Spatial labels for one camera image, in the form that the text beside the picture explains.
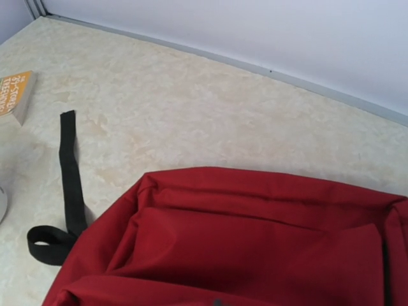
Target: beige surface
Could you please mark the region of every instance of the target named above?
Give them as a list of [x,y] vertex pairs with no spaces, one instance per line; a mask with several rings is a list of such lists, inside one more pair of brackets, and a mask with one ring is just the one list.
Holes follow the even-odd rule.
[[408,194],[408,128],[169,48],[41,18],[0,46],[0,75],[39,73],[26,122],[0,136],[0,305],[39,305],[58,268],[32,226],[63,226],[59,114],[77,110],[85,202],[100,215],[145,171],[217,165]]

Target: black strap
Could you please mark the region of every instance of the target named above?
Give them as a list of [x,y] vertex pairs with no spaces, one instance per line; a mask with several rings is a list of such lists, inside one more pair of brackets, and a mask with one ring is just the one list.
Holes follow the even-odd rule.
[[68,232],[43,225],[36,226],[27,233],[29,252],[38,261],[48,265],[61,266],[78,237],[87,228],[81,178],[74,154],[75,136],[75,111],[62,113],[59,163]]

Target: white wall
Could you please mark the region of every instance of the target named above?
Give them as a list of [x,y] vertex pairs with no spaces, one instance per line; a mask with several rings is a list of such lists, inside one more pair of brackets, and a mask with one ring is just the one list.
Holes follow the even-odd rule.
[[57,15],[249,62],[408,115],[406,0],[43,2]]
[[24,0],[0,0],[0,44],[32,21]]

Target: red backpack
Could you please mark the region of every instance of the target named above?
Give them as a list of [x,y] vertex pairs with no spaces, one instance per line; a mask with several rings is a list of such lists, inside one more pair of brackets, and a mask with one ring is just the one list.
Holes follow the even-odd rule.
[[[67,206],[82,199],[71,142]],[[67,217],[66,235],[83,224]],[[76,239],[54,234],[34,228],[29,246],[59,264]],[[282,173],[147,173],[79,236],[43,305],[407,306],[408,199]]]

